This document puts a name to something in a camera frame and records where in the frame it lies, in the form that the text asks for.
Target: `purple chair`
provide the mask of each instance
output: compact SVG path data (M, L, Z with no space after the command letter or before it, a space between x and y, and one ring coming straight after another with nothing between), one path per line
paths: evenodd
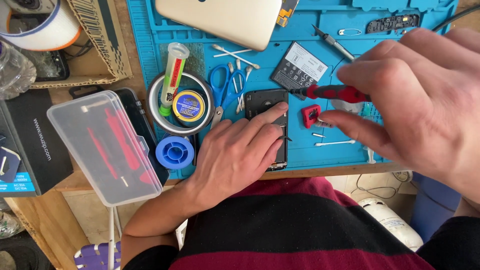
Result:
M120 241L115 244L114 269L120 270ZM75 265L82 270L108 270L108 243L85 245L73 257Z

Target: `red bit holder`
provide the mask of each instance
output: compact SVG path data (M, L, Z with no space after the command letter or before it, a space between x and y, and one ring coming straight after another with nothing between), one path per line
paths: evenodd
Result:
M320 105L313 104L306 108L301 109L301 114L303 116L303 125L306 128L310 128L313 124L317 122L317 117L322 111Z

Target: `blue silicone repair mat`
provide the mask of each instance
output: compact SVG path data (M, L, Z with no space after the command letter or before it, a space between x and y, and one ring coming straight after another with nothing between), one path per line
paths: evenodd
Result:
M270 43L265 51L250 51L241 54L241 57L261 66L260 70L253 70L250 74L245 91L281 88L270 80L270 76L292 44L292 41L297 41L328 66L327 71L318 82L319 85L341 84L336 77L336 70L342 64L347 63L348 60L345 60L343 55L339 54L323 40L320 40L315 35L312 24L318 26L325 33L332 35L352 54L359 56L382 40L398 40L402 36L401 30L397 32L387 31L365 34L369 22L389 16L418 14L420 16L420 26L432 29L455 13L457 3L458 0L300 0L293 16L288 21L287 27L283 28L279 25L275 27ZM226 64L229 61L234 63L235 61L231 56L213 58L213 55L221 53L211 47L213 43L223 46L228 51L244 49L231 42L160 16L155 10L155 1L153 0L127 0L127 4L147 87L154 77L163 70L160 47L163 46L165 48L165 45L161 44L170 42L197 43L192 45L195 48L203 48L203 55L198 56L204 59L205 67L199 67L199 70L206 73L200 74L202 76L209 75L211 70L219 64ZM340 29L346 28L359 29L362 31L362 34L357 36L338 35ZM242 63L242 68L245 69L245 67L246 64ZM312 104L319 104L322 110L333 109L330 102L326 99L301 101L292 95L289 97L288 136L293 142L288 143L287 170L366 163L368 159L367 152L363 150L363 145L358 142L353 145L314 146L315 143L319 142L339 142L349 140L350 138L337 128L312 127L311 129L306 129L303 126L300 110ZM236 115L235 108L236 104L232 103L226 109L224 116L233 121L244 117L242 112ZM408 110L408 104L403 104L398 110L399 113L402 110ZM372 104L365 104L361 114L370 117L378 123L382 123L380 114ZM209 129L210 126L207 127L207 130L203 130L200 133L200 137L202 138ZM323 134L326 138L312 136L312 132ZM156 126L155 133L157 138L161 139L165 132ZM388 162L388 160L377 154L375 154L374 158L377 162ZM193 173L194 169L190 165L181 170L172 170L170 178L187 178Z

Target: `hand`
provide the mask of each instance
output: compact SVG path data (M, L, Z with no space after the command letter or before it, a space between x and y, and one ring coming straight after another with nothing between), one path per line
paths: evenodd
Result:
M209 209L257 181L275 162L283 131L272 124L288 110L280 102L251 121L223 120L205 136L197 168L186 181L196 202Z
M372 101L384 126L341 111L320 118L379 155L480 202L480 34L414 29L337 73Z

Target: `wooden desk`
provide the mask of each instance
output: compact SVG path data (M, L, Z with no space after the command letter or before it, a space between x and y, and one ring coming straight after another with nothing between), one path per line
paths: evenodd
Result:
M133 39L132 25L124 0L115 0L117 13L126 42L129 60L133 70L133 78L115 84L116 87L126 86L135 90L138 98L145 103L146 90L142 71L138 60L137 49ZM457 12L461 12L472 5L479 4L480 0L460 0ZM454 27L470 27L480 32L480 12L472 13L457 20ZM55 103L66 101L66 89L51 89ZM75 270L72 257L82 246L89 244L82 228L78 224L68 207L61 191L92 189L85 175L74 163L75 172L58 184L55 189L39 197L6 198L15 214L24 227L35 239L52 264L58 270ZM279 171L266 173L262 179L279 179L292 177L311 177L346 175L376 172L395 172L403 168L395 163L366 164L359 166L345 166L334 168L311 169L302 171ZM168 181L167 184L176 184L178 181Z

